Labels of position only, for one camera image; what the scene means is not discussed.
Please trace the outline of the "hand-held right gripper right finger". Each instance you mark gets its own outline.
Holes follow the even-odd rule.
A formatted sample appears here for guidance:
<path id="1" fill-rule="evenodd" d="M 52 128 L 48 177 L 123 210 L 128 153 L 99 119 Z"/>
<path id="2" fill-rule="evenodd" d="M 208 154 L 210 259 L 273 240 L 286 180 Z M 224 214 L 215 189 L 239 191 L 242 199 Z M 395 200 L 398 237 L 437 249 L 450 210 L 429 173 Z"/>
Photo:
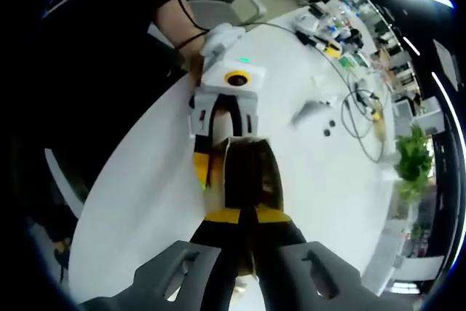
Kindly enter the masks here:
<path id="1" fill-rule="evenodd" d="M 267 310 L 411 310 L 370 292 L 359 271 L 319 242 L 308 242 L 290 216 L 255 209 L 254 259 Z"/>

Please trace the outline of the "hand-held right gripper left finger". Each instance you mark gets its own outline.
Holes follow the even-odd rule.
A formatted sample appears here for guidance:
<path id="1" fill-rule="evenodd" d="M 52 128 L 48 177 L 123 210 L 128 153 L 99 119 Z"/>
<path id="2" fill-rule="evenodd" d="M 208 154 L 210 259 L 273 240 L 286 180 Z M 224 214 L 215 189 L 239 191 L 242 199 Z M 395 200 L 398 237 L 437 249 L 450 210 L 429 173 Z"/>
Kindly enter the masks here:
<path id="1" fill-rule="evenodd" d="M 240 212 L 211 213 L 189 242 L 178 240 L 136 269 L 132 283 L 81 310 L 228 310 L 238 272 Z"/>

